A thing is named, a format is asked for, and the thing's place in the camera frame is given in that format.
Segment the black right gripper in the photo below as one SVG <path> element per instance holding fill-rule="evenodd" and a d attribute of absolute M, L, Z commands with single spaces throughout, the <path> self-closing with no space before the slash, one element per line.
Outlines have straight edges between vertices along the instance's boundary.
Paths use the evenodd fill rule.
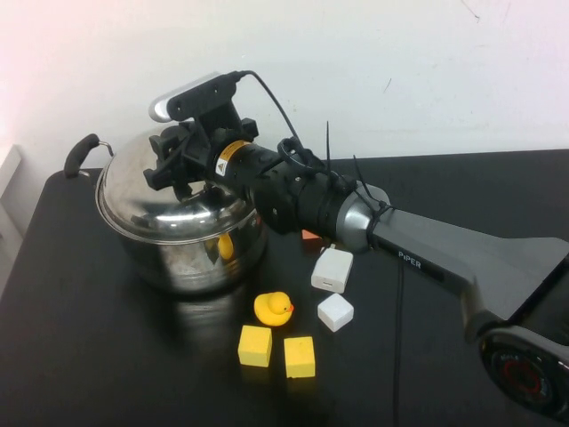
<path fill-rule="evenodd" d="M 182 122 L 175 130 L 163 130 L 148 140 L 158 157 L 156 168 L 143 171 L 148 186 L 156 191 L 172 187 L 177 197 L 190 195 L 189 185 L 207 181 L 222 187 L 240 198 L 248 198 L 246 180 L 252 168 L 244 165 L 244 157 L 259 136 L 255 120 L 239 119 L 237 127 L 216 125 L 207 133 L 200 123 Z"/>

